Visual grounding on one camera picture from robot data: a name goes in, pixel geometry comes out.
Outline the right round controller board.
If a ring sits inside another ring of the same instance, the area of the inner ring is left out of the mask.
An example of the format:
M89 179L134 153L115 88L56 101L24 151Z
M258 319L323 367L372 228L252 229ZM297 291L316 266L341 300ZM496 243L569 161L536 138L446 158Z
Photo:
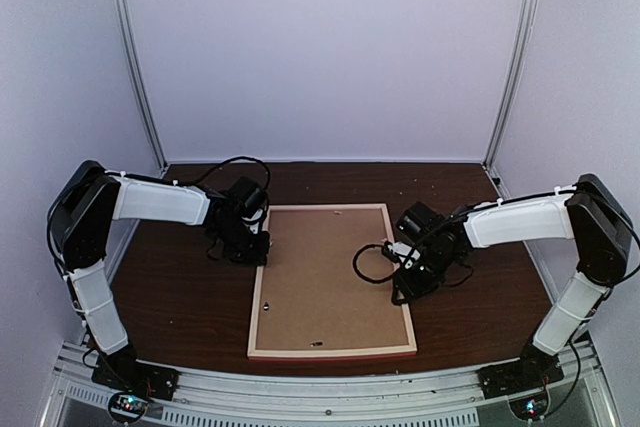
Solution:
M550 406L549 395L539 392L528 396L518 397L509 401L511 413L521 421L535 421L544 416Z

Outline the left round controller board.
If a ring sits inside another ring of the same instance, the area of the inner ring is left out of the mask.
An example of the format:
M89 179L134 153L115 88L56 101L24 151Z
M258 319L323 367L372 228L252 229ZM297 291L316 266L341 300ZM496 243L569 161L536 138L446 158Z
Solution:
M139 397L131 392L120 391L109 398L107 412L116 422L134 423L146 415L150 405L150 399Z

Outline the left aluminium corner post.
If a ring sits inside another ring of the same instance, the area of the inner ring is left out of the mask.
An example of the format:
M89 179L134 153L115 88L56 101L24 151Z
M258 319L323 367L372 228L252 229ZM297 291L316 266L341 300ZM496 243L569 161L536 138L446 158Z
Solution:
M149 142L158 169L161 172L164 172L168 168L169 164L161 144L159 132L149 102L136 48L128 1L114 0L114 5L122 44L124 47L126 66L133 89L135 103L141 117L143 130Z

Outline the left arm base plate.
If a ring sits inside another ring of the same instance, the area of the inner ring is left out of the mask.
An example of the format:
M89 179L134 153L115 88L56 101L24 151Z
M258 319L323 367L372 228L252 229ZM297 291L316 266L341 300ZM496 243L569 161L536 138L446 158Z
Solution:
M113 354L98 359L91 380L99 385L131 392L145 399L171 401L179 372L137 361L124 354Z

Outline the round controller board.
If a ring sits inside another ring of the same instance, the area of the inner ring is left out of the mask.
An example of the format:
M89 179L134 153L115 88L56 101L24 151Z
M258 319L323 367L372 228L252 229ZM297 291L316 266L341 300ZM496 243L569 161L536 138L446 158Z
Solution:
M120 391L109 398L107 412L116 422L134 423L146 415L150 405L150 399L139 397L131 392Z
M509 401L511 413L521 421L535 421L544 416L550 406L549 395L539 392L528 396L518 397Z

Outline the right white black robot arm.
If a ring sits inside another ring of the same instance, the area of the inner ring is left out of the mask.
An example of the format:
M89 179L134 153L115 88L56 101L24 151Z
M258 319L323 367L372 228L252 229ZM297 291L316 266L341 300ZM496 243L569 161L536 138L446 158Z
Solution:
M549 243L561 259L572 261L564 278L554 282L553 304L513 366L513 380L526 389L550 373L556 355L604 298L632 277L629 257L639 245L631 218L593 173L549 192L463 205L447 216L417 202L396 227L405 241L382 246L383 255L397 265L391 276L396 304L436 291L450 266L473 251L523 243L544 272L551 264L541 247Z

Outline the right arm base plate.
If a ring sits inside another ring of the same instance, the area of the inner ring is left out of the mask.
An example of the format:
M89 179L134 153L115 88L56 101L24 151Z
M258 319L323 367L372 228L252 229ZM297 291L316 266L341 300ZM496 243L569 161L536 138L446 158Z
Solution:
M477 374L486 399L541 389L548 383L564 379L563 370L555 358L550 362L518 359L493 364L479 369Z

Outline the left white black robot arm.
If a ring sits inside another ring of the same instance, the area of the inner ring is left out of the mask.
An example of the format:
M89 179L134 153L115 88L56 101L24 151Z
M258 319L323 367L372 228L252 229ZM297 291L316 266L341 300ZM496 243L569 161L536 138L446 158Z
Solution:
M105 272L107 241L115 221L137 219L203 228L221 258L263 266L270 235L264 230L270 183L239 177L216 191L204 179L162 180L80 164L47 214L46 238L54 263L86 323L106 376L123 391L144 380L142 366L119 318Z

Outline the right aluminium corner post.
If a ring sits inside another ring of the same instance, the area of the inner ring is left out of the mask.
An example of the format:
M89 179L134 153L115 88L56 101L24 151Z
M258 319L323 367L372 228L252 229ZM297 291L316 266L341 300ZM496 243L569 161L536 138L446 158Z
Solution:
M483 161L483 165L488 171L495 169L499 149L506 133L510 112L515 102L523 72L527 46L533 32L538 3L539 0L521 0L518 25L498 114Z

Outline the aluminium corner post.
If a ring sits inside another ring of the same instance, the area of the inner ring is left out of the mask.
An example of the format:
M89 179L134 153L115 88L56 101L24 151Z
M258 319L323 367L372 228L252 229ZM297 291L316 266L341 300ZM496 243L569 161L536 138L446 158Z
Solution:
M133 89L135 103L141 117L143 130L149 142L158 169L161 172L164 172L168 168L169 164L161 144L159 132L149 102L136 48L128 1L114 0L114 5L122 44L124 47L126 66Z
M527 46L533 32L538 3L539 0L521 0L518 25L498 114L483 161L483 165L488 171L495 169L499 149L506 133L510 112L515 102L523 72Z

